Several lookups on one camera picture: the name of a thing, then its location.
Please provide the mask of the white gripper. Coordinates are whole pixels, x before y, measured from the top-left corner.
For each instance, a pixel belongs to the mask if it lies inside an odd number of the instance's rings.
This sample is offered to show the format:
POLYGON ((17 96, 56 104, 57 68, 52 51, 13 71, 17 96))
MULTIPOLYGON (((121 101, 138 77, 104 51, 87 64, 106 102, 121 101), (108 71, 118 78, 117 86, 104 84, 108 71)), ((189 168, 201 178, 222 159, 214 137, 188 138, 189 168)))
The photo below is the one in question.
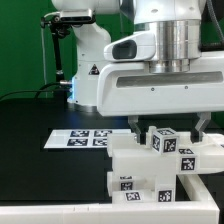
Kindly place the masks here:
POLYGON ((146 134, 136 115, 199 112, 190 138, 201 142, 210 112, 224 110, 224 66, 200 62, 186 73, 152 74, 144 62, 109 64, 98 79, 97 109, 103 116, 129 116, 140 145, 146 144, 146 134))

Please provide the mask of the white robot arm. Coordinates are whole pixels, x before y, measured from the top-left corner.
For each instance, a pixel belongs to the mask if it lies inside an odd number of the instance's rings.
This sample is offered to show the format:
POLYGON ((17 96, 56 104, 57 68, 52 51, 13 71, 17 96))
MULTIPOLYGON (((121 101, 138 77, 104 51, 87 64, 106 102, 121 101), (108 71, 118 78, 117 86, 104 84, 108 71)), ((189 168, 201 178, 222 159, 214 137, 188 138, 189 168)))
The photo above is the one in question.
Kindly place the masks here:
POLYGON ((52 0, 77 37, 71 102, 103 116, 224 111, 224 50, 201 46, 211 0, 52 0))

